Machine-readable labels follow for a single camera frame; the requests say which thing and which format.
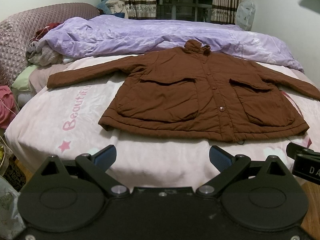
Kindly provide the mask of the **brown padded jacket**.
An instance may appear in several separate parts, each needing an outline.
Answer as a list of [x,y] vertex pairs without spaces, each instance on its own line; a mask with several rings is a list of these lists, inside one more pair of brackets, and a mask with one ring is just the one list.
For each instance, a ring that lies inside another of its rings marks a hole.
[[307,82],[212,52],[195,40],[56,73],[47,87],[70,86],[116,71],[127,77],[99,125],[138,135],[222,142],[288,137],[309,126],[279,87],[319,99],[319,89]]

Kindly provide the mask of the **grey clothes heap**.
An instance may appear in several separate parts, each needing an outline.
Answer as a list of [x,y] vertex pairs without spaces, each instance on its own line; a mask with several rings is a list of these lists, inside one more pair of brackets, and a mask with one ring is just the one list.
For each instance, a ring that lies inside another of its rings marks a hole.
[[26,59],[29,63],[45,67],[62,63],[62,55],[52,50],[48,44],[40,44],[32,41],[26,51]]

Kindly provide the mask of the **blue and white clothes pile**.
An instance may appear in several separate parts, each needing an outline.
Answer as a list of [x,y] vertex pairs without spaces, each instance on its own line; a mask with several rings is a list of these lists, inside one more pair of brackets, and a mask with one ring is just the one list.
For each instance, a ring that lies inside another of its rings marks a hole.
[[113,15],[119,18],[129,18],[125,2],[120,0],[100,0],[96,6],[101,15]]

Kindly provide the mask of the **dark window with hanging clothes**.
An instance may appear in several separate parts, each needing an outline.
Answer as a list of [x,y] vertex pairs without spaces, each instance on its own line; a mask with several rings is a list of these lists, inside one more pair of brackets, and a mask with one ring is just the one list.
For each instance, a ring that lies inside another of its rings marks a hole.
[[210,22],[213,0],[156,0],[158,20]]

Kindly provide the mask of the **pink printed blanket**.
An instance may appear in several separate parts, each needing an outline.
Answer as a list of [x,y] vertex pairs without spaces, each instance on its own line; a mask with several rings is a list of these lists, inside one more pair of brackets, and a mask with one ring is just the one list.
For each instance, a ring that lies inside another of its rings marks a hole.
[[[127,56],[86,57],[75,61],[65,71]],[[213,145],[231,155],[243,154],[252,160],[277,157],[287,168],[293,165],[293,160],[286,155],[290,142],[319,147],[319,99],[285,86],[280,86],[279,90],[309,126],[302,134],[222,142],[202,138],[153,137],[116,128],[104,129],[99,120],[126,77],[125,73],[116,71],[70,86],[52,89],[46,86],[12,120],[5,132],[7,143],[32,172],[51,155],[64,160],[75,159],[80,154],[97,153],[113,145],[117,152],[116,161],[106,172],[128,188],[200,187],[219,174],[209,160],[209,150]]]

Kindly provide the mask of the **floral bag on floor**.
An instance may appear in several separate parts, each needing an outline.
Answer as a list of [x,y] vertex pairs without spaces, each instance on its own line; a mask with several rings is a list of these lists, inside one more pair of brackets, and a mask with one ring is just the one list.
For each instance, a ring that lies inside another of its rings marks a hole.
[[24,229],[25,224],[19,214],[17,192],[3,177],[0,184],[0,234],[1,239],[14,239]]

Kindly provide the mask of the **pink cloth beside bed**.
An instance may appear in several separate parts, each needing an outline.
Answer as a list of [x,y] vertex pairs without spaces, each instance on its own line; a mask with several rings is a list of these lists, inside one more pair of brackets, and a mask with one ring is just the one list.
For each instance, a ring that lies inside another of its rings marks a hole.
[[16,116],[15,98],[8,86],[0,87],[0,98],[0,127],[1,129],[7,129]]

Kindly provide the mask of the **light green pillow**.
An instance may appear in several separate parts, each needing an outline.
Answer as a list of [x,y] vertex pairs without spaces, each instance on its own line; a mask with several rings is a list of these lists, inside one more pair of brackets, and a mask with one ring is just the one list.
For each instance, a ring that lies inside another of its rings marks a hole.
[[14,83],[11,85],[11,88],[17,90],[19,92],[28,92],[30,91],[29,88],[29,76],[34,70],[37,70],[37,65],[29,65],[25,68],[20,75],[16,78]]

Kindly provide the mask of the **purple duvet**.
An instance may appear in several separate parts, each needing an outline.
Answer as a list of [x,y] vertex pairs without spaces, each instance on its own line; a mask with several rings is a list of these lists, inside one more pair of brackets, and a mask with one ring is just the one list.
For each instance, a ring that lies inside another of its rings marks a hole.
[[179,20],[130,20],[100,15],[90,20],[73,17],[48,31],[35,46],[44,46],[66,57],[144,54],[183,47],[188,40],[234,57],[276,64],[302,72],[282,40],[261,33],[244,31],[237,25]]

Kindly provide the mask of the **dark red garment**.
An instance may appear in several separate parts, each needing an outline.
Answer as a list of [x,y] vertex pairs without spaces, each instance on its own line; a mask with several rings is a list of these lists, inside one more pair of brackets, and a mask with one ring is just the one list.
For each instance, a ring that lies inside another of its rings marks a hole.
[[59,25],[60,25],[59,22],[49,23],[49,24],[46,25],[43,29],[40,29],[40,30],[38,30],[38,31],[35,33],[34,40],[40,40],[41,38],[44,37],[44,35],[46,35],[46,33],[48,33],[48,31],[56,28],[56,27],[59,26]]

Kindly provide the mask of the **covered standing fan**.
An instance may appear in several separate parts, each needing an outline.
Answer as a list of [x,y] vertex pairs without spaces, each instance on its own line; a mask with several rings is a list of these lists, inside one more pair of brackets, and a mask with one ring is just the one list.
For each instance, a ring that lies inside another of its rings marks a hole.
[[251,31],[255,16],[255,4],[252,0],[243,0],[236,11],[235,24],[242,30]]

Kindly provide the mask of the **quilted mauve headboard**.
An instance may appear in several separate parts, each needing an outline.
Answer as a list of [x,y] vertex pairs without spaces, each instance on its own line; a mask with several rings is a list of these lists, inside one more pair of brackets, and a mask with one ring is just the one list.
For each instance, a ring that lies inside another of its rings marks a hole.
[[99,16],[88,3],[61,3],[18,12],[1,22],[1,85],[10,86],[28,66],[25,57],[29,41],[50,23],[63,23],[73,17]]

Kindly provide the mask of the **right beige striped curtain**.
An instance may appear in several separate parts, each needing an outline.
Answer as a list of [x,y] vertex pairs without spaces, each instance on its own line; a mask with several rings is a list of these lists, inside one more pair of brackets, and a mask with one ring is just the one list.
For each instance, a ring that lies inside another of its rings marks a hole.
[[210,21],[216,24],[235,24],[240,0],[213,0]]

